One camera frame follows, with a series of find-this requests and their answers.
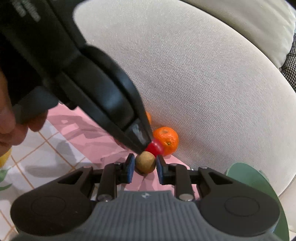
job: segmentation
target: logo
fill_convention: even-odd
[[[149,198],[151,195],[150,195],[149,193],[144,193],[144,194],[142,194],[141,196],[142,196],[142,198],[147,199],[147,198]]]

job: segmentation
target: white floor tile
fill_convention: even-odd
[[[11,241],[15,236],[17,236],[17,232],[12,230],[4,241]]]
[[[5,179],[0,183],[0,185],[6,186],[11,183],[12,185],[8,189],[3,190],[0,193],[0,210],[3,212],[9,223],[13,225],[13,222],[10,218],[10,208],[12,203],[15,199],[17,199],[17,197],[24,194],[25,192],[31,191],[32,188],[21,174],[17,166],[11,168],[8,171]]]
[[[52,135],[56,134],[58,130],[48,121],[46,120],[43,128],[40,130],[40,133],[46,138],[50,138]]]
[[[73,166],[84,158],[84,155],[60,133],[54,135],[48,142]]]
[[[47,143],[18,165],[35,188],[65,175],[71,169],[71,166]]]
[[[5,162],[5,164],[3,165],[3,167],[1,167],[2,170],[11,168],[15,165],[15,162],[13,161],[13,159],[11,158],[11,156],[7,159],[7,161]]]
[[[6,220],[0,214],[0,240],[4,240],[8,232],[10,231],[11,227],[8,225]]]
[[[19,161],[24,156],[28,155],[30,152],[34,151],[36,147],[44,143],[44,139],[38,132],[33,132],[28,130],[28,134],[24,142],[19,146],[12,147],[12,156],[15,161]]]
[[[79,169],[84,166],[92,166],[94,169],[100,169],[100,164],[94,164],[87,158],[84,158],[81,162],[79,162],[75,169]]]

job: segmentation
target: metal screw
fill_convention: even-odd
[[[183,193],[179,196],[179,199],[185,202],[190,202],[194,199],[194,197],[189,193]]]
[[[101,194],[101,195],[99,195],[99,196],[97,197],[97,200],[98,200],[99,202],[109,202],[109,201],[111,201],[112,199],[113,199],[112,196],[109,195],[109,194]]]

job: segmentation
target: white fabric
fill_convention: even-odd
[[[285,0],[184,0],[225,22],[258,47],[277,68],[291,49],[295,14]]]
[[[289,229],[296,232],[296,179],[290,184],[279,199],[285,211]]]
[[[180,136],[175,156],[224,172],[245,162],[280,194],[296,173],[296,94],[251,42],[177,0],[92,0],[75,21],[142,95],[153,124]]]

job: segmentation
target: brown round nut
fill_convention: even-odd
[[[136,168],[145,174],[151,173],[156,167],[156,160],[153,154],[143,151],[136,157]]]

